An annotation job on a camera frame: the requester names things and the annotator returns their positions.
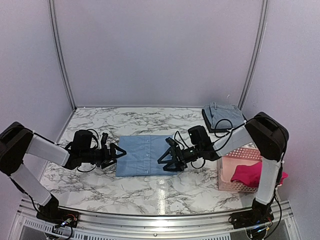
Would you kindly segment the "light blue shirt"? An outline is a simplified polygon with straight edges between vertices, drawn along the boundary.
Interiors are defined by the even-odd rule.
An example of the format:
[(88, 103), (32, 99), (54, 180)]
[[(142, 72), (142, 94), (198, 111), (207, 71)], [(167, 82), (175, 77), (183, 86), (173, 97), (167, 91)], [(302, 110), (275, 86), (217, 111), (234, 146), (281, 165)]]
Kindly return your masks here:
[(126, 155), (118, 158), (116, 177), (174, 176), (177, 171), (165, 171), (158, 159), (169, 148), (168, 135), (120, 136), (118, 146)]

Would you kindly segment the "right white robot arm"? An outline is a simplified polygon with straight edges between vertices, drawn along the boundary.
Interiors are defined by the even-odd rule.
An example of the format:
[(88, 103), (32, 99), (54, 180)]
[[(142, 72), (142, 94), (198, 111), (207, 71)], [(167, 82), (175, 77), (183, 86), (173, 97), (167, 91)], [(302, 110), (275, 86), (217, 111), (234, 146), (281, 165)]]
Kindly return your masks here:
[(275, 189), (280, 184), (283, 158), (289, 140), (287, 129), (261, 111), (215, 142), (211, 141), (202, 125), (191, 127), (187, 132), (192, 146), (186, 149), (181, 149), (173, 138), (166, 138), (169, 148), (157, 160), (158, 164), (163, 165), (164, 171), (182, 172), (188, 163), (197, 159), (213, 162), (244, 145), (255, 144), (262, 157), (262, 172), (247, 219), (252, 224), (260, 223), (267, 216)]

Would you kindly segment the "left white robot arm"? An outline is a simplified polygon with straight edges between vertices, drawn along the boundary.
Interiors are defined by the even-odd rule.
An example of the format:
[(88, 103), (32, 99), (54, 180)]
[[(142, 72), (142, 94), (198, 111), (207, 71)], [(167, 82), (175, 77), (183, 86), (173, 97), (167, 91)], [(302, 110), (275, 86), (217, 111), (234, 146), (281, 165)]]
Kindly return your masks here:
[(108, 136), (104, 132), (98, 138), (92, 130), (81, 129), (62, 147), (15, 121), (0, 134), (0, 171), (23, 194), (38, 203), (40, 215), (58, 223), (64, 216), (59, 200), (40, 183), (25, 161), (51, 162), (67, 170), (75, 170), (82, 164), (104, 169), (127, 154), (115, 143), (107, 144)]

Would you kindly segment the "pink plastic laundry basket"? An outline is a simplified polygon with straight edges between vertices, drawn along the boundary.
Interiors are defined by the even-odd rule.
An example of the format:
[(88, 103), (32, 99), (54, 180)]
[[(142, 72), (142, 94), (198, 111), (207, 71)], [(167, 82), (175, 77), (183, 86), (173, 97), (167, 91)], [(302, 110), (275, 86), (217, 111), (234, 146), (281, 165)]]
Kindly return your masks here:
[(262, 157), (256, 148), (240, 147), (228, 153), (221, 158), (218, 168), (218, 189), (228, 192), (257, 192), (263, 163), (274, 165), (277, 161)]

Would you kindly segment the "magenta red garment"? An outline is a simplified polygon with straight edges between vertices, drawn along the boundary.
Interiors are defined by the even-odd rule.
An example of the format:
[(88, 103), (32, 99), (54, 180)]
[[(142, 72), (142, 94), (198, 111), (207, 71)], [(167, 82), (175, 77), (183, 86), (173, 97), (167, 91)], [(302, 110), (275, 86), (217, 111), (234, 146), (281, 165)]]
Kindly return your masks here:
[(238, 165), (230, 179), (231, 183), (242, 183), (246, 187), (258, 188), (262, 173), (262, 162), (253, 165)]

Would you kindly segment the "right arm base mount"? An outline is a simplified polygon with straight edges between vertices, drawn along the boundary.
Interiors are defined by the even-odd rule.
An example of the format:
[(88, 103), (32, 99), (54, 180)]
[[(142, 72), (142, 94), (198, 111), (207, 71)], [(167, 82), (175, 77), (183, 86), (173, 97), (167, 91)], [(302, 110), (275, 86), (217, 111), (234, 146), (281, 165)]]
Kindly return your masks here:
[(270, 223), (274, 220), (274, 215), (271, 210), (267, 211), (265, 215), (259, 210), (245, 210), (238, 211), (231, 214), (228, 221), (232, 224), (234, 229), (247, 228), (265, 223)]

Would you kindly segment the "aluminium table front rail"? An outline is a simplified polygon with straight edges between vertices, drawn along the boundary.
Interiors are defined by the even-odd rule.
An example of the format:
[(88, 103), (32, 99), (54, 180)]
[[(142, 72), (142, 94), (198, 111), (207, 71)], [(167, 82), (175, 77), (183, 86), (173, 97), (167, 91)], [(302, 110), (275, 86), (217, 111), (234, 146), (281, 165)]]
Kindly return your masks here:
[(40, 220), (29, 199), (22, 199), (10, 240), (300, 240), (288, 201), (272, 205), (274, 219), (235, 228), (233, 211), (192, 215), (130, 215), (77, 210), (77, 226), (55, 228)]

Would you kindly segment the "left aluminium frame post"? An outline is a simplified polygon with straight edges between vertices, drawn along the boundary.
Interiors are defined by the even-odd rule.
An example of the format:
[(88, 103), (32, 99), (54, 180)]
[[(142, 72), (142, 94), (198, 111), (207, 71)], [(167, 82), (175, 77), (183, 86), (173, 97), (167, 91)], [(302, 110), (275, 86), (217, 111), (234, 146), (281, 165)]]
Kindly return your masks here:
[(54, 42), (55, 52), (57, 56), (58, 67), (62, 77), (62, 82), (65, 88), (68, 103), (72, 111), (75, 112), (77, 110), (77, 106), (72, 93), (68, 71), (67, 71), (67, 67), (66, 67), (65, 59), (63, 55), (63, 49), (62, 49), (62, 44), (61, 44), (60, 34), (59, 34), (58, 18), (57, 18), (57, 12), (56, 12), (56, 3), (54, 0), (48, 0), (47, 2), (48, 2), (49, 18), (50, 18), (51, 30), (53, 34), (53, 42)]

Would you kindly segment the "aluminium frame post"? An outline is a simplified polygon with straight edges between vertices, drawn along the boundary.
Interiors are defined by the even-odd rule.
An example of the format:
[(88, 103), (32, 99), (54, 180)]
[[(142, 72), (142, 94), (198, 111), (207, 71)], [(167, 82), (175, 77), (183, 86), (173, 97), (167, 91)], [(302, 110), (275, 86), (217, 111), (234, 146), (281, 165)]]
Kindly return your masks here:
[(68, 71), (67, 71), (67, 67), (66, 67), (65, 59), (63, 55), (63, 49), (62, 49), (62, 44), (61, 44), (60, 34), (59, 34), (58, 18), (57, 18), (57, 12), (56, 12), (56, 3), (54, 0), (48, 0), (47, 2), (48, 2), (49, 18), (50, 18), (51, 30), (53, 34), (53, 42), (54, 42), (55, 52), (57, 56), (58, 67), (62, 77), (62, 82), (65, 88), (68, 103), (72, 111), (75, 112), (77, 110), (77, 106), (72, 93)]
[(264, 36), (265, 36), (265, 32), (266, 32), (269, 5), (270, 5), (269, 0), (263, 0), (261, 3), (261, 10), (260, 10), (260, 15), (259, 15), (257, 33), (256, 33), (255, 42), (254, 42), (254, 46), (253, 46), (253, 52), (251, 55), (249, 68), (248, 68), (248, 71), (246, 74), (245, 82), (244, 82), (242, 92), (240, 95), (240, 99), (238, 102), (238, 108), (240, 110), (244, 109), (245, 102), (248, 97), (251, 84), (253, 82), (257, 62), (259, 59), (259, 55), (260, 55), (260, 52), (262, 49)]

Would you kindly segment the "right aluminium frame post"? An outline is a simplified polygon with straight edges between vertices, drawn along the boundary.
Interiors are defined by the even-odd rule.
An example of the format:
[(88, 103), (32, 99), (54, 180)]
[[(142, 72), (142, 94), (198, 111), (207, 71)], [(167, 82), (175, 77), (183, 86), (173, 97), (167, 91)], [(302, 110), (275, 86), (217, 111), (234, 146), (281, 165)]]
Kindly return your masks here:
[(240, 95), (240, 99), (238, 102), (238, 108), (240, 110), (244, 109), (245, 102), (248, 97), (251, 84), (253, 82), (257, 62), (259, 59), (259, 55), (260, 55), (260, 52), (262, 49), (264, 36), (265, 36), (265, 32), (266, 32), (269, 5), (270, 5), (269, 0), (263, 0), (261, 3), (261, 10), (260, 10), (260, 15), (259, 15), (257, 33), (256, 33), (255, 42), (254, 42), (254, 46), (253, 46), (253, 52), (251, 55), (249, 68), (248, 68), (248, 71), (246, 74), (245, 82), (244, 82), (242, 92)]

